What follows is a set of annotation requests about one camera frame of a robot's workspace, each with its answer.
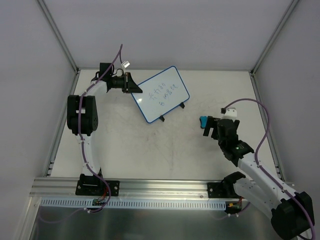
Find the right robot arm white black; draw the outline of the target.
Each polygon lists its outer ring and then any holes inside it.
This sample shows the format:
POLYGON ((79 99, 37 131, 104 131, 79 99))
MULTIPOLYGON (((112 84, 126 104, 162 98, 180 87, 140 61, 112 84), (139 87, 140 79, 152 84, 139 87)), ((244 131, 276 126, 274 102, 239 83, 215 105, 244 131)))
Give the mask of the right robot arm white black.
POLYGON ((224 157, 239 171, 227 175, 218 188, 228 197, 243 197, 260 210, 283 240, 301 237, 310 230, 315 239, 315 218, 312 198, 297 192, 257 160, 257 153, 237 134, 239 120, 200 117, 205 137, 218 142, 224 157))

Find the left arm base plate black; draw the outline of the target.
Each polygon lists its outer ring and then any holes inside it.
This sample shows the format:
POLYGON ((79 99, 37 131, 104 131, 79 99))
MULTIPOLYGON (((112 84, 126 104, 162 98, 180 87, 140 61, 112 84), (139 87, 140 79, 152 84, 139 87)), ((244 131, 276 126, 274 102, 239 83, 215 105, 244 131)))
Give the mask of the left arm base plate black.
POLYGON ((81 174, 77 181, 75 195, 76 196, 105 196, 117 197, 119 195, 120 182, 117 180, 107 180, 107 185, 94 175, 87 176, 81 174))

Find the blue framed whiteboard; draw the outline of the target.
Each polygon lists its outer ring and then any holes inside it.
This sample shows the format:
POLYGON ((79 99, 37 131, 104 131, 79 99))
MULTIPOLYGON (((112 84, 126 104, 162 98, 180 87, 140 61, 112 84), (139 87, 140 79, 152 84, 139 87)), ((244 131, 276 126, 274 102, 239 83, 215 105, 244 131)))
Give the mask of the blue framed whiteboard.
POLYGON ((170 66, 138 84, 142 93, 132 97, 149 124, 190 99, 187 87, 175 66, 170 66))

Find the blue whiteboard eraser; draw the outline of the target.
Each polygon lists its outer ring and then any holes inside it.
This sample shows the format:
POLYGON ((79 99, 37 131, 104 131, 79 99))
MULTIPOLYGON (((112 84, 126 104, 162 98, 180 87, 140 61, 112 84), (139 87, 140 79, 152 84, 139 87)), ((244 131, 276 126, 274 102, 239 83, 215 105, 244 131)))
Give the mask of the blue whiteboard eraser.
POLYGON ((208 117, 207 116, 200 116, 199 121, 200 121, 200 128, 204 129, 207 125, 208 117))

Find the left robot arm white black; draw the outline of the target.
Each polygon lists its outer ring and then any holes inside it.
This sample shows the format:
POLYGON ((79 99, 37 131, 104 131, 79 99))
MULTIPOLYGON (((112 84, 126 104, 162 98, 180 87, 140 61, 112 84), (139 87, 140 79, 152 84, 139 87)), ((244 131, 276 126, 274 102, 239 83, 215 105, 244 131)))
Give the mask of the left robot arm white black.
POLYGON ((93 150, 94 133, 99 124, 96 97, 111 89, 120 89, 125 94, 143 93, 131 73, 126 71, 129 65, 129 61, 122 62, 119 68, 121 75, 117 75, 113 63, 101 63, 89 87, 82 94, 67 98, 67 127, 75 135, 82 156, 79 184, 87 185, 93 195, 101 194, 105 188, 102 168, 93 150))

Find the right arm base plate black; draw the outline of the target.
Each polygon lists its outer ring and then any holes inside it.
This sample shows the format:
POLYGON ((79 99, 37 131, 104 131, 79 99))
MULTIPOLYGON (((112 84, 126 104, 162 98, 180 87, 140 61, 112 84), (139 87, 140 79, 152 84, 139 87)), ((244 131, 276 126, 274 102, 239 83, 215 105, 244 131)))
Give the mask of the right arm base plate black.
POLYGON ((232 184, 221 182, 208 182, 207 195, 209 199, 238 199, 232 184))

